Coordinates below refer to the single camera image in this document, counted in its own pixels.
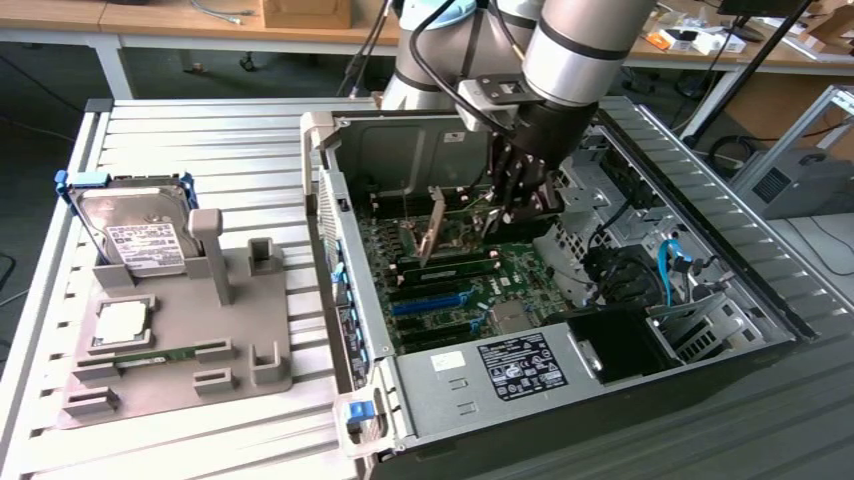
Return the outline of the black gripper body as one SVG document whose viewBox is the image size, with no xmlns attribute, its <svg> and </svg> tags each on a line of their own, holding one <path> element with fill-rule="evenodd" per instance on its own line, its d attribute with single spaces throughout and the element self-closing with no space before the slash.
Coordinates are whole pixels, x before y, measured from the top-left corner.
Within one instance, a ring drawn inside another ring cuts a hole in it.
<svg viewBox="0 0 854 480">
<path fill-rule="evenodd" d="M 513 157 L 559 164 L 576 149 L 597 109 L 596 102 L 580 107 L 549 101 L 521 104 L 509 135 L 497 136 L 495 150 L 509 145 Z"/>
</svg>

